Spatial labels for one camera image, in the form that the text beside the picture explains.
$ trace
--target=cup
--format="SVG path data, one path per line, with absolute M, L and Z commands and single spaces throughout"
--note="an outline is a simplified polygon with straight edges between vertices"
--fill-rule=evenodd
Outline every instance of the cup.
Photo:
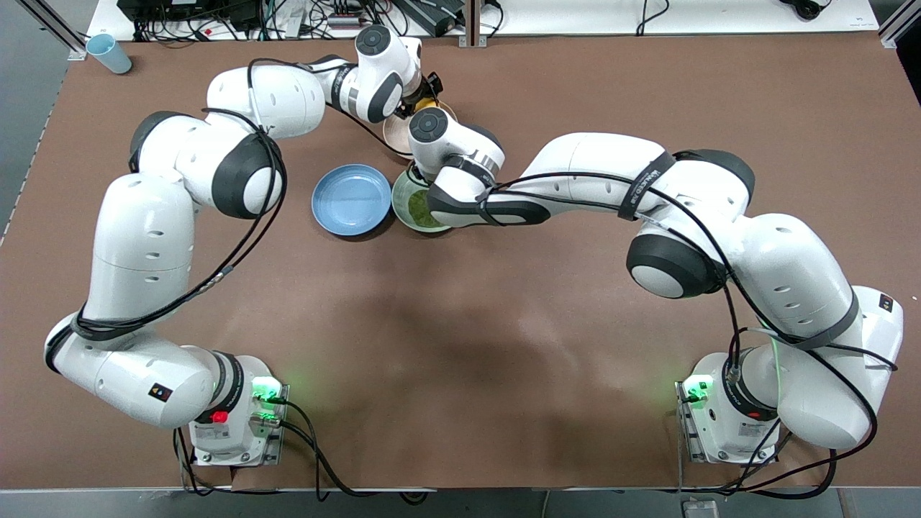
M 111 34 L 97 34 L 87 41 L 87 53 L 115 74 L 131 70 L 131 59 Z

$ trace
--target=brown leather tabletop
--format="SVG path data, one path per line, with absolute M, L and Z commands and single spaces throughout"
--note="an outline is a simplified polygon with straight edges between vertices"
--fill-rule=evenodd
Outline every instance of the brown leather tabletop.
M 87 295 L 99 203 L 127 172 L 141 119 L 199 113 L 219 72 L 258 56 L 355 56 L 350 41 L 175 46 L 185 48 L 126 44 L 134 69 L 123 77 L 92 60 L 67 73 L 0 247 L 0 488 L 179 484 L 168 430 L 131 420 L 41 359 L 49 329 Z M 513 39 L 484 50 L 425 41 L 423 68 L 439 73 L 442 100 L 463 122 L 502 141 L 500 180 L 576 131 L 747 160 L 757 175 L 749 215 L 802 218 L 851 283 L 884 290 L 905 309 L 901 370 L 879 436 L 840 463 L 835 484 L 921 484 L 921 110 L 875 34 Z M 266 361 L 352 487 L 677 484 L 673 383 L 727 348 L 722 296 L 645 292 L 624 267 L 638 226 L 611 214 L 435 238 L 391 219 L 370 239 L 337 239 L 310 211 L 320 177 L 358 162 L 393 180 L 404 162 L 330 111 L 281 149 L 290 185 L 275 226 L 225 282 L 161 324 L 164 337 Z M 192 278 L 248 224 L 203 214 Z M 312 487 L 312 455 L 287 442 L 281 465 L 239 470 L 234 486 Z M 794 441 L 759 477 L 826 454 Z M 201 473 L 229 480 L 227 470 Z M 738 473 L 695 465 L 685 483 Z

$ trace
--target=white shelf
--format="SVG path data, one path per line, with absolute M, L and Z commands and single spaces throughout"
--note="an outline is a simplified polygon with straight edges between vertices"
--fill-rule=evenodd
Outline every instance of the white shelf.
M 643 0 L 504 0 L 502 5 L 506 14 L 498 34 L 503 36 L 634 34 L 643 10 Z M 648 0 L 647 15 L 659 12 L 664 6 L 664 0 Z M 402 29 L 402 15 L 391 13 L 391 18 L 397 29 Z M 497 21 L 496 9 L 484 6 L 482 22 L 495 25 Z M 195 20 L 192 24 L 196 28 L 203 26 L 203 30 L 211 29 L 212 40 L 233 39 L 220 23 L 205 25 L 204 20 Z M 285 25 L 281 19 L 279 25 Z M 868 0 L 832 0 L 813 21 L 798 18 L 792 7 L 779 0 L 671 0 L 667 13 L 647 23 L 646 35 L 848 32 L 878 28 Z M 168 22 L 167 29 L 178 36 L 191 34 L 185 23 Z M 120 41 L 132 39 L 134 25 L 116 6 L 116 0 L 99 0 L 88 33 L 100 32 L 108 32 Z M 357 30 L 334 29 L 330 33 L 335 38 L 351 38 Z M 412 21 L 408 33 L 427 36 Z M 460 33 L 455 29 L 449 35 Z M 239 32 L 237 35 L 245 39 L 245 35 Z

